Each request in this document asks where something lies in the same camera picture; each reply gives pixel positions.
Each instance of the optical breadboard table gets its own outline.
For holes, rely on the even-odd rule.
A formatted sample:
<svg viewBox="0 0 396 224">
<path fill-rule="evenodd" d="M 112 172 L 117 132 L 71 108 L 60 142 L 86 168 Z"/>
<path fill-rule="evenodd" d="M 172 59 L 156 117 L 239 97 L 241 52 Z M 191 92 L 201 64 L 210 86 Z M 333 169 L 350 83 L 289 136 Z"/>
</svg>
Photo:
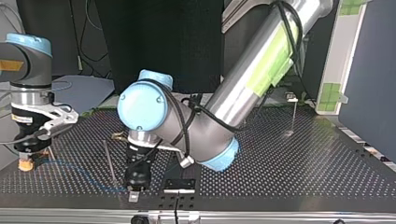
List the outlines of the optical breadboard table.
<svg viewBox="0 0 396 224">
<path fill-rule="evenodd" d="M 175 155 L 160 151 L 150 188 L 140 193 L 138 203 L 129 203 L 121 185 L 127 146 L 111 139 L 125 127 L 115 110 L 96 111 L 54 140 L 55 161 L 28 173 L 19 171 L 16 162 L 0 171 L 0 223 L 1 216 L 16 217 L 13 211 L 49 209 L 396 214 L 396 173 L 328 120 L 307 106 L 298 107 L 294 125 L 290 106 L 265 107 L 254 119 L 256 112 L 247 119 L 248 128 L 237 134 L 241 149 L 229 169 L 214 172 L 194 164 L 185 176 L 196 180 L 195 193 L 165 194 Z"/>
</svg>

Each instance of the blue joint cap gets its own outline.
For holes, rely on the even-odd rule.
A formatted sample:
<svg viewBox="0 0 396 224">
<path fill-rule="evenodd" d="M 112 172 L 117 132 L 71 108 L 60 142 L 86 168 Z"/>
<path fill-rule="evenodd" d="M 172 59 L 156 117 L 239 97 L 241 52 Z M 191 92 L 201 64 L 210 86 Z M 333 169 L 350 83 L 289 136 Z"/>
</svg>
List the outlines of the blue joint cap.
<svg viewBox="0 0 396 224">
<path fill-rule="evenodd" d="M 238 140 L 234 137 L 231 141 L 230 145 L 228 145 L 224 151 L 222 151 L 218 156 L 209 161 L 200 162 L 202 165 L 212 169 L 214 171 L 224 171 L 227 169 L 233 160 L 235 159 L 235 155 L 239 150 Z"/>
<path fill-rule="evenodd" d="M 22 45 L 30 49 L 35 49 L 52 57 L 50 41 L 46 38 L 37 37 L 34 35 L 7 34 L 6 42 Z"/>
<path fill-rule="evenodd" d="M 168 75 L 155 73 L 155 76 L 145 76 L 147 75 L 143 75 L 143 78 L 154 79 L 167 87 L 172 87 L 173 79 Z M 168 103 L 160 87 L 151 82 L 137 81 L 121 94 L 118 112 L 120 120 L 128 128 L 147 132 L 163 124 L 168 112 Z"/>
<path fill-rule="evenodd" d="M 173 79 L 169 75 L 143 69 L 142 71 L 140 71 L 138 80 L 145 78 L 156 80 L 158 82 L 161 82 L 164 86 L 168 87 L 170 90 L 173 89 Z"/>
</svg>

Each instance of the blue cable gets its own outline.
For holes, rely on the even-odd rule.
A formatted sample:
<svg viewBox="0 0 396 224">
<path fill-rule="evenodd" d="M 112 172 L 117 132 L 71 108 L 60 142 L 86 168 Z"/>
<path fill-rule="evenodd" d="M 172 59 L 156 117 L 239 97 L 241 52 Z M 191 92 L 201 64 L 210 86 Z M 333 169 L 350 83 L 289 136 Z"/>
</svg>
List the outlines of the blue cable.
<svg viewBox="0 0 396 224">
<path fill-rule="evenodd" d="M 90 173 L 88 173 L 84 169 L 81 169 L 81 168 L 79 168 L 79 167 L 77 167 L 77 166 L 75 166 L 75 165 L 73 165 L 71 163 L 68 163 L 68 162 L 65 162 L 65 161 L 50 161 L 50 160 L 44 160 L 44 163 L 58 163 L 58 164 L 60 164 L 62 166 L 66 166 L 66 167 L 72 168 L 74 170 L 77 170 L 80 174 L 84 175 L 91 184 L 95 185 L 99 189 L 102 189 L 102 190 L 105 190 L 105 191 L 110 191 L 110 192 L 116 192 L 116 193 L 118 193 L 118 192 L 126 192 L 125 188 L 111 188 L 111 187 L 107 187 L 107 186 L 97 182 L 96 180 L 91 178 Z"/>
</svg>

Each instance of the orange object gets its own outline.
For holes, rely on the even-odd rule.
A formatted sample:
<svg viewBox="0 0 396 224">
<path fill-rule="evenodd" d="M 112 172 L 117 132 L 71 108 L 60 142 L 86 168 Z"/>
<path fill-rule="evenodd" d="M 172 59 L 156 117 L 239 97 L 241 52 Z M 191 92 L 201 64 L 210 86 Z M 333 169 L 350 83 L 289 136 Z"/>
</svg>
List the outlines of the orange object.
<svg viewBox="0 0 396 224">
<path fill-rule="evenodd" d="M 21 171 L 28 172 L 28 171 L 33 170 L 33 167 L 34 167 L 34 165 L 33 165 L 33 161 L 32 160 L 21 160 L 20 159 L 20 165 L 19 165 L 18 168 Z"/>
</svg>

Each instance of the green tape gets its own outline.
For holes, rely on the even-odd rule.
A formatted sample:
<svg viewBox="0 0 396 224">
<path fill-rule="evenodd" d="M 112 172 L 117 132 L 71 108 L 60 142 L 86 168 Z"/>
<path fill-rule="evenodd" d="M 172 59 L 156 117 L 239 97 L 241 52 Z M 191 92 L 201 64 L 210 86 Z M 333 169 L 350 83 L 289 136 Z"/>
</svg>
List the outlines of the green tape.
<svg viewBox="0 0 396 224">
<path fill-rule="evenodd" d="M 294 39 L 297 39 L 297 26 L 290 23 Z M 247 88 L 256 95 L 262 97 L 271 85 L 276 85 L 280 79 L 289 71 L 292 63 L 290 56 L 292 48 L 288 40 L 285 25 L 282 23 L 277 28 L 268 49 L 264 52 L 262 59 L 253 70 L 253 74 L 247 82 Z"/>
<path fill-rule="evenodd" d="M 318 110 L 335 111 L 340 99 L 340 90 L 341 84 L 339 83 L 323 83 Z"/>
<path fill-rule="evenodd" d="M 340 16 L 358 15 L 363 3 L 363 0 L 343 0 L 340 9 Z"/>
</svg>

